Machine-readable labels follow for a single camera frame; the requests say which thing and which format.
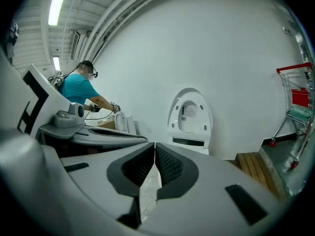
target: teal t-shirt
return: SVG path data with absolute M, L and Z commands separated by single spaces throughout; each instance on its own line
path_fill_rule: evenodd
M 61 94 L 71 102 L 84 105 L 85 100 L 98 96 L 91 83 L 80 74 L 71 74 L 61 86 Z

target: man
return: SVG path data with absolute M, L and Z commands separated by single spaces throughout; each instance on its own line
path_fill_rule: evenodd
M 118 106 L 111 105 L 92 87 L 89 80 L 93 77 L 93 64 L 88 60 L 79 63 L 76 70 L 65 78 L 61 87 L 61 94 L 71 102 L 82 104 L 84 110 L 92 110 L 91 106 L 85 104 L 85 100 L 89 99 L 100 108 L 105 108 L 116 113 L 119 109 Z

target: fluorescent light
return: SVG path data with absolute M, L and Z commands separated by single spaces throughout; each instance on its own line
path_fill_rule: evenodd
M 59 64 L 59 56 L 53 56 L 54 66 L 57 71 L 60 71 L 60 64 Z
M 51 1 L 50 10 L 49 10 L 49 18 L 48 18 L 48 24 L 50 26 L 57 25 L 62 4 L 63 4 L 63 0 Z

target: wooden pallet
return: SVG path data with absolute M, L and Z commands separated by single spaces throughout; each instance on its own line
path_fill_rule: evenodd
M 258 152 L 237 154 L 235 160 L 229 160 L 229 162 L 251 176 L 279 198 L 271 173 Z

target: smart toilet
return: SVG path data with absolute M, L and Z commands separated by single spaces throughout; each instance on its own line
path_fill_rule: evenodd
M 169 143 L 209 154 L 213 119 L 209 105 L 194 88 L 181 90 L 168 116 Z
M 126 117 L 122 111 L 115 113 L 115 129 L 121 132 L 136 135 L 136 129 L 132 116 Z

